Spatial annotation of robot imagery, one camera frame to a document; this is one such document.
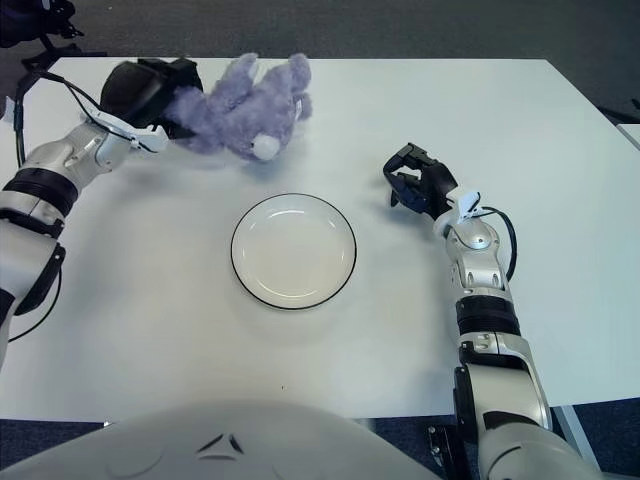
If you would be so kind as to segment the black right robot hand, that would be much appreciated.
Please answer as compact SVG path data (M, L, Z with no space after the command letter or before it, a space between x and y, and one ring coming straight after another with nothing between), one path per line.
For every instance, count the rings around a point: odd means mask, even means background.
M451 209L446 195L458 187L449 169L422 148L408 143L383 166L391 187L390 206L402 204L436 220Z

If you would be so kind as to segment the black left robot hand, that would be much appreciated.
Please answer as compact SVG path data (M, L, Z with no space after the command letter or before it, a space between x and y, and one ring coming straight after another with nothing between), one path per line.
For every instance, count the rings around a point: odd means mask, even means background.
M161 126L171 140L187 139L195 133L167 112L182 90L192 88L203 91L197 64L186 58L124 61L106 79L100 108L133 127Z

